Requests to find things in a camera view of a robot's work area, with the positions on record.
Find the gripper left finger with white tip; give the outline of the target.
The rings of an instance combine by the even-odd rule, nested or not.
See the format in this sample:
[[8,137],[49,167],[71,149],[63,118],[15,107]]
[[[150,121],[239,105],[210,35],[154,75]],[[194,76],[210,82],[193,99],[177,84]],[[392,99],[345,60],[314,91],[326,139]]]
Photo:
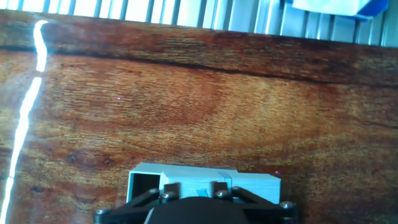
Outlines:
[[215,182],[228,190],[232,171],[143,162],[129,171],[126,204],[98,209],[93,222],[145,223],[150,211],[162,203],[187,197],[212,198]]

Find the gripper right finger with white tip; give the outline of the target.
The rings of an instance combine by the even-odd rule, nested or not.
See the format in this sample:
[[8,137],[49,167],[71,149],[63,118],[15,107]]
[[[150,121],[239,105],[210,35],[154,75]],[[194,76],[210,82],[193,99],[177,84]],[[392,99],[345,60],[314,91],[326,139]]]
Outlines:
[[243,210],[249,223],[298,224],[296,203],[280,199],[281,179],[270,174],[228,174],[228,188],[235,205]]

